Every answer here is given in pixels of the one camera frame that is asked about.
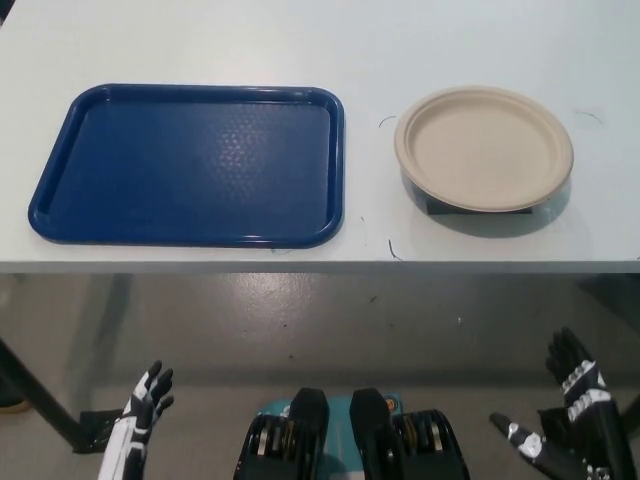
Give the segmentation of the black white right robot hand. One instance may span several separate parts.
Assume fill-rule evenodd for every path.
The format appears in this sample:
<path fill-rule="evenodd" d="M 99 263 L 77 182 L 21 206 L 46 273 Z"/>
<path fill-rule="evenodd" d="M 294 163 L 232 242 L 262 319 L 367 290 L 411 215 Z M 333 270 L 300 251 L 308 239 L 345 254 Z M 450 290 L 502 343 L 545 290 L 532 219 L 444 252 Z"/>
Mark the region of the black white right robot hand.
<path fill-rule="evenodd" d="M 490 422 L 525 463 L 549 479 L 635 479 L 617 402 L 594 357 L 568 328 L 553 334 L 546 368 L 564 404 L 540 410 L 541 434 L 494 412 Z"/>

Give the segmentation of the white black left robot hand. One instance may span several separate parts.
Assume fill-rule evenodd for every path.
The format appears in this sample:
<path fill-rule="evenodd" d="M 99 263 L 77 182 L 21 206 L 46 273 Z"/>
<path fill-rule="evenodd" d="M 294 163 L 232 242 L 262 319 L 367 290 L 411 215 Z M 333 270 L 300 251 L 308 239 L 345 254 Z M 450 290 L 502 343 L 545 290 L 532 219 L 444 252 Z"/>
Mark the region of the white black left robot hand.
<path fill-rule="evenodd" d="M 155 361 L 142 375 L 119 417 L 104 451 L 98 480 L 144 478 L 149 441 L 164 411 L 174 403 L 173 370 Z"/>

